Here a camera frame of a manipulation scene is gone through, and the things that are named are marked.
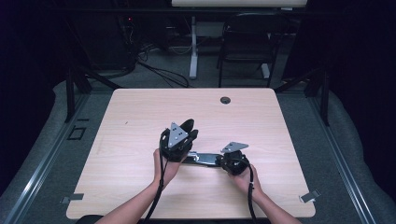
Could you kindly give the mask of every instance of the gray floor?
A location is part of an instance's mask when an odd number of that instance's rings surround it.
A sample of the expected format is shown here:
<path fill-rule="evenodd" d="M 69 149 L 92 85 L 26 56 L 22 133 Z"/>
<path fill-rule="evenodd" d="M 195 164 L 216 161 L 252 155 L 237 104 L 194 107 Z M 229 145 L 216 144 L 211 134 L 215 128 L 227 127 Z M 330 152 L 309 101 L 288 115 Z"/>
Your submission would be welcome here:
<path fill-rule="evenodd" d="M 282 84 L 280 77 L 291 43 L 292 37 L 281 50 L 272 88 Z M 216 45 L 210 44 L 210 40 L 200 46 L 198 78 L 189 80 L 194 88 L 217 87 L 217 49 Z M 145 63 L 187 77 L 190 70 L 190 53 L 176 54 L 171 50 L 163 52 L 155 49 L 148 53 L 148 60 Z M 230 76 L 240 76 L 241 71 L 244 71 L 244 76 L 248 77 L 261 75 L 260 71 L 258 73 L 249 67 L 228 66 L 227 72 L 236 72 Z M 161 77 L 140 65 L 131 74 L 111 80 L 125 88 L 171 88 Z M 67 204 L 60 203 L 60 200 L 74 192 L 112 93 L 102 83 L 94 79 L 90 79 L 90 82 L 93 86 L 92 94 L 86 96 L 76 92 L 78 111 L 68 125 L 64 124 L 65 85 L 61 83 L 54 88 L 57 99 L 49 120 L 22 168 L 1 196 L 1 223 L 7 218 L 9 223 L 75 223 L 75 220 L 65 216 Z M 249 86 L 251 83 L 247 81 L 243 84 Z M 315 202 L 317 209 L 315 216 L 302 218 L 301 221 L 303 223 L 373 223 L 365 222 L 364 218 L 361 218 L 361 213 L 352 200 L 342 170 L 337 166 L 336 158 L 332 153 L 333 145 L 327 134 L 331 132 L 376 223 L 396 223 L 396 206 L 374 183 L 362 160 L 359 136 L 342 104 L 331 94 L 329 107 L 331 126 L 324 128 L 317 116 L 316 99 L 305 98 L 303 89 L 304 83 L 277 95 L 307 185 L 310 190 L 317 189 L 322 194 Z M 74 125 L 85 128 L 86 131 L 80 140 L 67 140 Z M 40 173 L 37 167 L 48 168 L 48 172 Z M 40 176 L 39 179 L 43 182 L 38 184 L 36 189 L 27 188 L 31 179 Z M 210 222 L 206 220 L 194 223 Z"/>

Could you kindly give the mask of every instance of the chair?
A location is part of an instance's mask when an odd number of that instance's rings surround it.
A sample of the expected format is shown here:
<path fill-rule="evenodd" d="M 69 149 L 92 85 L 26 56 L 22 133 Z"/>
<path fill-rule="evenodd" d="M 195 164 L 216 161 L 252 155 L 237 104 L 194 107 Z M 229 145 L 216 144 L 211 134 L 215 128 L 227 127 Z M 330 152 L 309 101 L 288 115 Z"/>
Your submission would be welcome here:
<path fill-rule="evenodd" d="M 219 88 L 223 79 L 223 62 L 271 64 L 266 87 L 270 87 L 276 55 L 289 20 L 278 14 L 240 13 L 223 26 L 218 59 Z"/>

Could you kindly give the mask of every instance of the black hole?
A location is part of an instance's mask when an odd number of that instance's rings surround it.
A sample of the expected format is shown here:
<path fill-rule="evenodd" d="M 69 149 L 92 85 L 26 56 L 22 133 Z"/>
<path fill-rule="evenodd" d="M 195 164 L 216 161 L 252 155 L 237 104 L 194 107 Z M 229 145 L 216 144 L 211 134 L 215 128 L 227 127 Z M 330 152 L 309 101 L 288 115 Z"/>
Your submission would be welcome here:
<path fill-rule="evenodd" d="M 231 102 L 231 99 L 230 99 L 230 97 L 223 96 L 223 97 L 220 98 L 220 101 L 221 101 L 222 104 L 227 105 L 227 104 L 229 104 Z"/>

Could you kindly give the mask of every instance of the table top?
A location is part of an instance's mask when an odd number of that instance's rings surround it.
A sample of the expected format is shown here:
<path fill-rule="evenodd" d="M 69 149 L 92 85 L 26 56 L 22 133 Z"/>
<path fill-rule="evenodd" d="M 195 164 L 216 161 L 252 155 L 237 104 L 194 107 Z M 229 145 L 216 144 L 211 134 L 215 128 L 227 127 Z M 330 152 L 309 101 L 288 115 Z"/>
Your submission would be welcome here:
<path fill-rule="evenodd" d="M 231 102 L 223 104 L 221 97 Z M 153 178 L 152 153 L 171 122 L 194 119 L 193 151 L 220 153 L 230 142 L 258 170 L 264 191 L 295 217 L 312 217 L 312 202 L 290 134 L 271 89 L 120 89 L 114 91 L 67 216 L 105 215 Z M 265 214 L 254 204 L 257 217 Z M 221 168 L 182 164 L 151 218 L 250 218 L 248 200 Z"/>
<path fill-rule="evenodd" d="M 173 7 L 305 7 L 307 0 L 172 0 Z"/>

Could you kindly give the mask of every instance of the cable cord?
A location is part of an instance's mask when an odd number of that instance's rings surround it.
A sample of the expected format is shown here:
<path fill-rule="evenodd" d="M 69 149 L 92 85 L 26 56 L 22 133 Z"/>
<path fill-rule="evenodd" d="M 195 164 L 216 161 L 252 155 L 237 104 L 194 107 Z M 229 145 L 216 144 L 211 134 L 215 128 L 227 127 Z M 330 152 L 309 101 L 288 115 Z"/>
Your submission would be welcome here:
<path fill-rule="evenodd" d="M 157 193 L 155 195 L 154 201 L 152 202 L 152 205 L 148 211 L 148 214 L 145 217 L 145 220 L 143 223 L 147 223 L 149 221 L 149 218 L 151 217 L 152 213 L 154 212 L 155 207 L 157 206 L 158 201 L 161 198 L 161 193 L 163 192 L 163 176 L 165 174 L 166 166 L 168 164 L 168 161 L 166 161 L 165 167 L 163 167 L 163 152 L 161 151 L 162 148 L 162 142 L 160 141 L 160 167 L 161 167 L 161 179 L 160 179 L 160 185 L 158 186 Z"/>
<path fill-rule="evenodd" d="M 253 169 L 251 168 L 251 165 L 249 162 L 240 160 L 240 159 L 231 159 L 232 161 L 241 161 L 244 164 L 247 165 L 248 169 L 250 170 L 250 182 L 248 184 L 248 190 L 247 190 L 247 204 L 248 204 L 248 210 L 251 215 L 251 219 L 254 224 L 257 223 L 257 218 L 256 215 L 254 214 L 254 209 L 253 209 L 253 203 L 252 203 L 252 194 L 253 194 L 253 184 L 254 184 L 254 175 L 253 175 Z"/>
<path fill-rule="evenodd" d="M 143 67 L 147 68 L 151 72 L 153 72 L 153 73 L 157 74 L 158 76 L 162 77 L 163 80 L 165 80 L 165 82 L 168 83 L 168 85 L 170 87 L 173 87 L 173 86 L 168 81 L 173 82 L 173 83 L 177 84 L 178 86 L 181 86 L 181 87 L 184 87 L 184 88 L 191 87 L 190 82 L 185 77 L 183 77 L 181 74 L 178 74 L 178 73 L 175 73 L 175 72 L 171 72 L 171 71 L 168 71 L 168 70 L 164 70 L 164 69 L 161 69 L 161 68 L 155 68 L 155 67 L 152 67 L 152 66 L 150 66 L 148 64 L 141 63 L 141 62 L 137 62 L 137 64 L 142 65 Z M 177 77 L 180 77 L 181 79 L 183 79 L 184 82 L 180 81 L 180 80 L 177 80 L 177 79 L 171 77 L 170 75 L 168 75 L 166 73 L 169 73 L 171 75 L 175 75 Z"/>

